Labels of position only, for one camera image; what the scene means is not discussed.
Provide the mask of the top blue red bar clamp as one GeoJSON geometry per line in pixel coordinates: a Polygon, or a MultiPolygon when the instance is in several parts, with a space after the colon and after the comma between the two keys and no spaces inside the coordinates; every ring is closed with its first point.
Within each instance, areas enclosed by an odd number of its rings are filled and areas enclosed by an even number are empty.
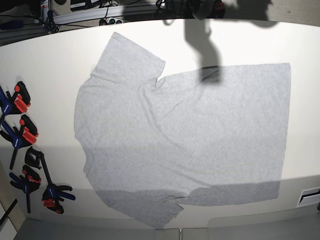
{"type": "Polygon", "coordinates": [[[20,115],[25,113],[31,105],[30,102],[31,97],[26,85],[22,81],[19,81],[14,86],[13,95],[11,95],[9,91],[4,92],[3,89],[0,88],[0,122],[2,123],[8,115],[20,115]]]}

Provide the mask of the lower left blue bar clamp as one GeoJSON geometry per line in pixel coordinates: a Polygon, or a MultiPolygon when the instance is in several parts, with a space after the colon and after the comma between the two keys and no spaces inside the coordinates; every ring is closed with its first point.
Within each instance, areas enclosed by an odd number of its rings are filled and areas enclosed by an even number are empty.
{"type": "Polygon", "coordinates": [[[25,164],[22,167],[23,175],[15,175],[10,172],[9,177],[11,178],[10,184],[19,190],[22,190],[26,196],[26,209],[27,213],[31,213],[31,193],[37,191],[41,185],[41,177],[40,175],[33,170],[29,165],[25,164]]]}

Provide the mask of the black flat bar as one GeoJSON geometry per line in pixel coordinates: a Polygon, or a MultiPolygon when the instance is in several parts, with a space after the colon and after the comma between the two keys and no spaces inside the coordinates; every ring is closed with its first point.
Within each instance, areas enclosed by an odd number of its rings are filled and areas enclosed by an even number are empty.
{"type": "Polygon", "coordinates": [[[18,200],[15,199],[12,204],[9,206],[9,208],[4,212],[2,218],[0,219],[0,226],[4,223],[4,221],[8,218],[9,214],[11,213],[11,211],[13,210],[13,208],[16,206],[16,204],[18,203],[18,200]]]}

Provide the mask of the long black bar clamp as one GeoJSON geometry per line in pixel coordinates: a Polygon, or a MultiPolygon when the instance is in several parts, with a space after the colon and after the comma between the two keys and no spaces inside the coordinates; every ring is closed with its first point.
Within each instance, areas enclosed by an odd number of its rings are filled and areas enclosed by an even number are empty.
{"type": "Polygon", "coordinates": [[[62,215],[65,211],[61,204],[65,199],[75,201],[76,197],[71,194],[73,188],[69,185],[56,185],[53,183],[45,160],[45,154],[32,146],[28,148],[24,158],[29,167],[43,170],[47,186],[42,194],[41,201],[47,209],[62,215]]]}

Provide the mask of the white label with black mark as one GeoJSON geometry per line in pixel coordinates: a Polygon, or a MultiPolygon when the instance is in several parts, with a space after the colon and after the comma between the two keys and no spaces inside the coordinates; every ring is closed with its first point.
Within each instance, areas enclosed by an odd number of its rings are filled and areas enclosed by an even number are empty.
{"type": "Polygon", "coordinates": [[[297,208],[308,207],[311,205],[318,204],[319,202],[320,202],[319,187],[304,189],[301,191],[296,207],[297,208]]]}

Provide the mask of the grey T-shirt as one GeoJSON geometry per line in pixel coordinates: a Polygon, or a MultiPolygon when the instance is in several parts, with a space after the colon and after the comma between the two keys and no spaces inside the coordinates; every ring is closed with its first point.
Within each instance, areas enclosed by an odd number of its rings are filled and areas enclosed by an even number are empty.
{"type": "Polygon", "coordinates": [[[161,77],[165,62],[113,33],[79,88],[84,173],[110,208],[155,229],[183,205],[276,199],[287,145],[288,63],[210,66],[161,77]]]}

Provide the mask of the blue red bar clamp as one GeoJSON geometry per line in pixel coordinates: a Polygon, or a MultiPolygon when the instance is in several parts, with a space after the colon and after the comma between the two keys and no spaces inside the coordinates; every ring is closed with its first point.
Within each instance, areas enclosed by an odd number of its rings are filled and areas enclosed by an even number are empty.
{"type": "Polygon", "coordinates": [[[0,88],[0,122],[2,123],[8,115],[20,115],[25,113],[31,105],[30,102],[31,97],[26,85],[22,81],[19,81],[14,86],[13,95],[11,95],[9,91],[4,92],[3,89],[0,88]]]}
{"type": "Polygon", "coordinates": [[[0,131],[0,135],[13,146],[13,153],[9,166],[10,170],[13,170],[14,168],[18,150],[32,146],[37,141],[39,135],[37,127],[26,114],[21,116],[19,123],[19,129],[15,126],[10,127],[5,120],[1,123],[4,130],[0,131]]]}

